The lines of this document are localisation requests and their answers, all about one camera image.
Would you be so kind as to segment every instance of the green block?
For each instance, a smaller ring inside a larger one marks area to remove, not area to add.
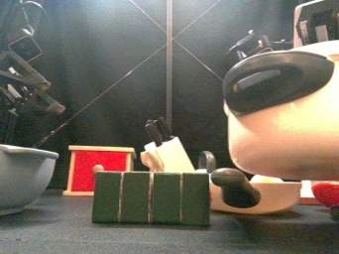
[[[148,223],[149,173],[124,172],[120,200],[120,222]]]
[[[99,171],[95,174],[91,221],[117,222],[121,173]]]
[[[152,223],[180,224],[182,174],[153,173]]]
[[[182,224],[210,225],[210,176],[183,173]]]

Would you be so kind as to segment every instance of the black backdrop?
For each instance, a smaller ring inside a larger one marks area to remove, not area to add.
[[[227,144],[222,82],[226,54],[255,30],[272,40],[292,39],[294,8],[302,1],[174,0],[172,133],[195,167],[211,151],[218,167],[232,167]],[[145,170],[139,153],[149,138],[148,119],[166,116],[167,1],[45,0],[37,42],[44,54],[32,65],[53,84],[49,94],[63,115],[21,114],[15,145],[41,145],[60,153],[51,188],[67,187],[69,145],[135,148],[135,170]]]

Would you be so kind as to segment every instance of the bowl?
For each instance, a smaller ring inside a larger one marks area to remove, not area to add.
[[[57,153],[0,145],[0,215],[23,211],[52,179]]]

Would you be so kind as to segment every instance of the table surface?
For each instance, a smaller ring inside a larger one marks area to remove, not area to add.
[[[48,190],[0,216],[0,253],[338,253],[339,222],[320,205],[246,215],[211,212],[211,226],[93,224],[92,197]]]

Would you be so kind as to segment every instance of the red panel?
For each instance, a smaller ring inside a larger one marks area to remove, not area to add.
[[[105,171],[125,171],[127,155],[121,152],[76,151],[72,191],[93,191],[95,165],[103,165]]]

